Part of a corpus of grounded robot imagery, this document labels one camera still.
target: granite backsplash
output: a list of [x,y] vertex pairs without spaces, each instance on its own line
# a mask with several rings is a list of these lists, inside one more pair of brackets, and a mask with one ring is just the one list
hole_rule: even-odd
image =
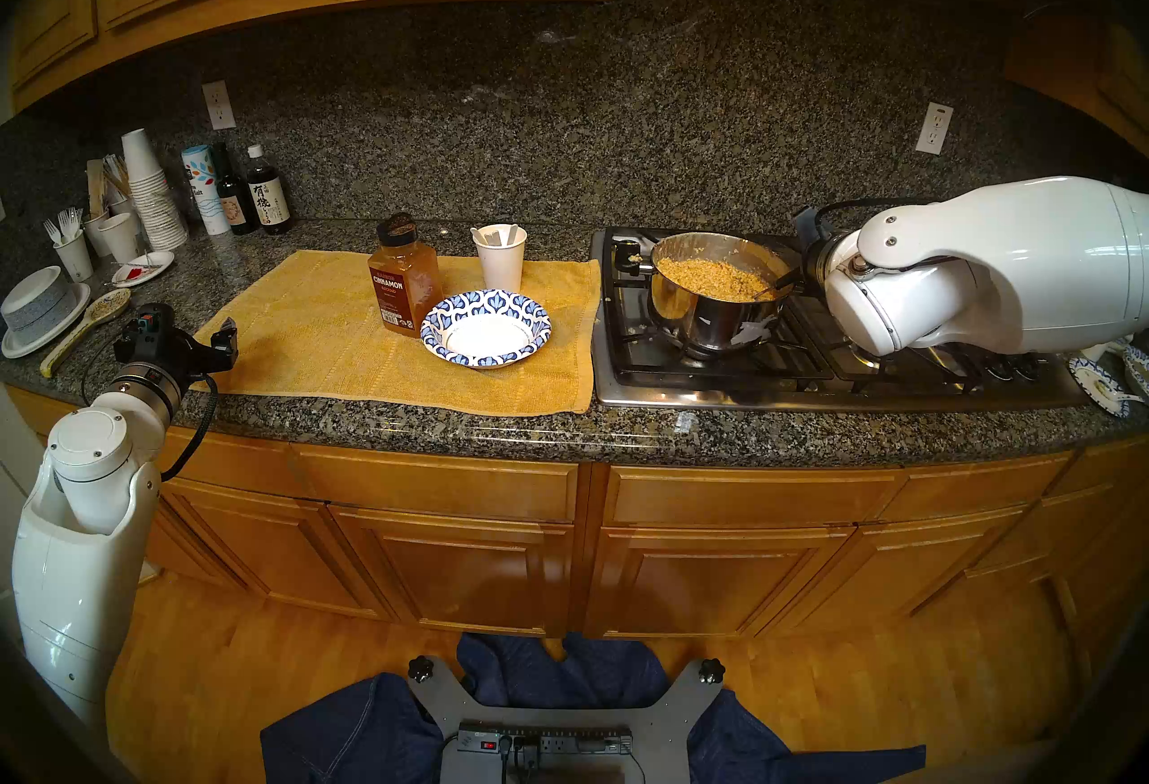
[[[1125,141],[1001,78],[1011,21],[907,0],[439,2],[191,39],[0,125],[0,292],[55,261],[40,220],[141,125],[180,186],[183,147],[261,141],[306,218],[777,231],[811,201],[1056,172],[1149,190]],[[216,78],[237,129],[209,125]],[[955,107],[938,156],[913,149],[930,100]]]

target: granite countertop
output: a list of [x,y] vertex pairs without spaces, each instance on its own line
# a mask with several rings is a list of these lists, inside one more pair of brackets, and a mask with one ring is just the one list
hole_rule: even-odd
[[[527,258],[586,260],[594,226],[526,224]],[[419,236],[441,254],[472,254],[469,224],[419,222]],[[167,301],[177,323],[194,332],[224,303],[298,248],[373,251],[367,221],[302,221],[279,237],[208,237],[202,228],[176,251],[176,263],[132,290],[132,303]],[[107,292],[113,267],[88,280]],[[80,377],[128,315],[102,324],[46,379],[39,363],[52,344],[25,358],[0,359],[0,381],[80,402]],[[244,335],[239,335],[240,353]],[[94,360],[88,393],[116,374],[110,347]],[[206,395],[190,392],[177,423],[194,428]],[[525,460],[679,466],[848,466],[940,462],[1061,449],[1149,429],[1140,405],[1129,420],[1093,406],[987,413],[822,413],[671,410],[607,407],[584,414],[491,417],[446,409],[316,398],[219,398],[213,428],[253,437],[371,449]]]

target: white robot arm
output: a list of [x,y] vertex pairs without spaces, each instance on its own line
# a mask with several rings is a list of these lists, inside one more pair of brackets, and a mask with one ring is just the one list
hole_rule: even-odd
[[1055,176],[897,206],[830,253],[826,303],[873,354],[1075,351],[1146,325],[1149,197]]
[[[199,345],[173,326],[168,305],[146,305],[116,341],[125,366],[90,407],[48,436],[24,504],[11,578],[24,653],[84,722],[103,729],[103,694],[128,636],[136,585],[163,477],[153,460],[192,382],[231,369],[230,318]],[[214,403],[205,420],[209,420]],[[207,421],[196,432],[202,437]]]

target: stainless steel pot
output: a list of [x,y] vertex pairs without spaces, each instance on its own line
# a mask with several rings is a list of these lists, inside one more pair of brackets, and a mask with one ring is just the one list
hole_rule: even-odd
[[761,276],[768,287],[789,271],[779,254],[757,243],[726,233],[676,233],[655,245],[650,261],[637,255],[633,247],[617,247],[620,270],[650,274],[650,314],[658,325],[688,348],[723,353],[755,341],[770,331],[782,299],[793,289],[778,287],[762,301],[723,301],[680,286],[669,279],[658,264],[666,260],[705,259],[725,261],[735,268]]

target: stovetop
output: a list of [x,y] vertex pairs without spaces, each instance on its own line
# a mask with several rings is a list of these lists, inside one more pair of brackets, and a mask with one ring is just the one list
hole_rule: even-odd
[[[770,337],[708,359],[687,354],[648,314],[649,278],[614,267],[614,243],[649,255],[676,231],[607,228],[593,251],[602,301],[592,358],[599,399],[610,406],[822,410],[1024,409],[1086,402],[1054,354],[1004,358],[969,345],[904,348],[869,359],[842,335],[825,302],[792,293]],[[746,235],[800,261],[794,237]]]

